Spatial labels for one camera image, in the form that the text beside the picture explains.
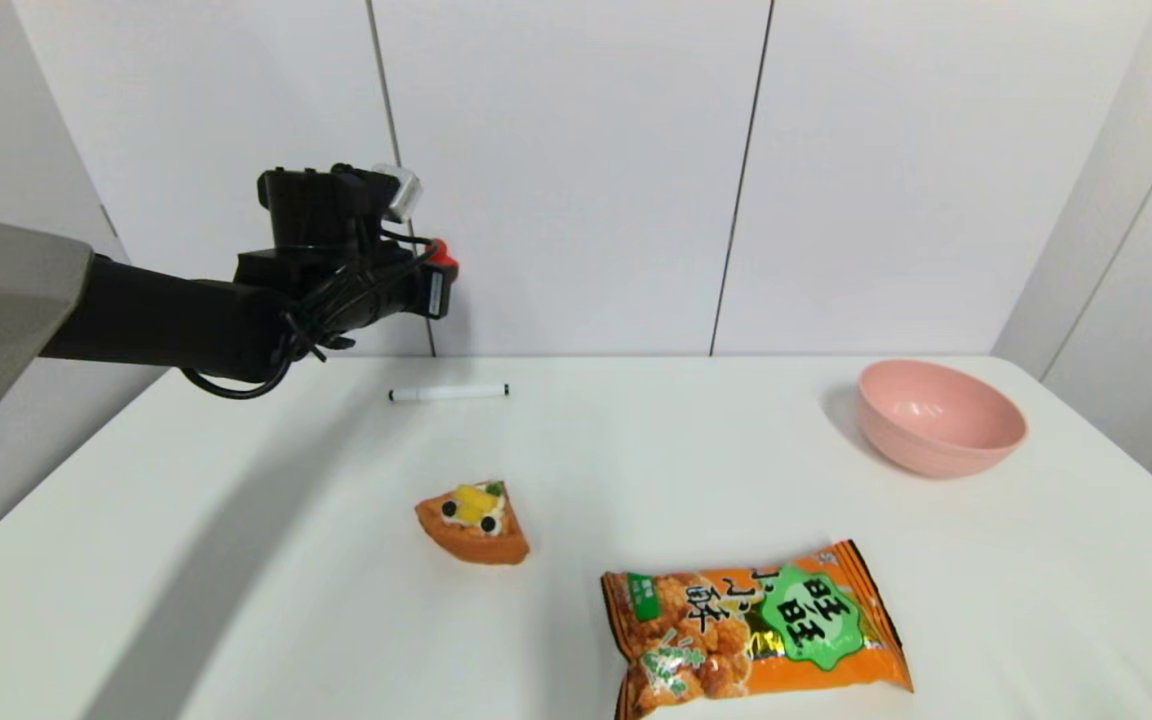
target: marker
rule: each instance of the marker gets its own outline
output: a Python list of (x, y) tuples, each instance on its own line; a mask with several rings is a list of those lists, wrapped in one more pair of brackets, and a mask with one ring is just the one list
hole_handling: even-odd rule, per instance
[(434, 386), (396, 387), (389, 391), (392, 402), (419, 402), (422, 400), (467, 400), (467, 397), (508, 397), (509, 384), (494, 386)]

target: table surface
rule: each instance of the table surface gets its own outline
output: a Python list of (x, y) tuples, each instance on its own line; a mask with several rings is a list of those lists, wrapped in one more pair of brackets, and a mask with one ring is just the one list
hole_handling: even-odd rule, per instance
[[(0, 523), (0, 719), (611, 717), (602, 571), (844, 538), (915, 694), (660, 717), (1152, 717), (1152, 477), (988, 357), (940, 361), (1014, 397), (1028, 441), (914, 477), (855, 429), (870, 361), (333, 359), (250, 402), (168, 374)], [(511, 395), (385, 397), (462, 382)], [(531, 541), (517, 568), (453, 560), (411, 511), (488, 477)]]

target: toy cake slice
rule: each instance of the toy cake slice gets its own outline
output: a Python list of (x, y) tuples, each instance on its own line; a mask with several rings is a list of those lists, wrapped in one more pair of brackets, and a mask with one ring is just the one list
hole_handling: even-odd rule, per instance
[(439, 547), (467, 562), (517, 564), (530, 551), (500, 480), (431, 497), (416, 506), (416, 518)]

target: pink bowl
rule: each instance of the pink bowl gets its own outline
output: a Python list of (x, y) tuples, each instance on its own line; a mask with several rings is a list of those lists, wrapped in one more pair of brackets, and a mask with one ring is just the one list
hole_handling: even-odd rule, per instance
[(992, 468), (1025, 439), (1025, 416), (1006, 395), (958, 370), (885, 359), (861, 373), (861, 430), (897, 465), (931, 478)]

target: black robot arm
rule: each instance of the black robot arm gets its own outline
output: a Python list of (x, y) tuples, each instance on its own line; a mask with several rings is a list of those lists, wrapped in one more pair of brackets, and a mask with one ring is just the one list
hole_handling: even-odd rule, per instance
[[(166, 365), (221, 397), (257, 397), (320, 347), (387, 314), (447, 314), (458, 265), (439, 240), (399, 236), (420, 195), (411, 173), (339, 164), (328, 173), (265, 172), (274, 249), (244, 252), (233, 282), (187, 279), (97, 256), (78, 305), (41, 351), (47, 357)], [(401, 242), (411, 243), (408, 250)], [(230, 389), (211, 382), (258, 382)]]

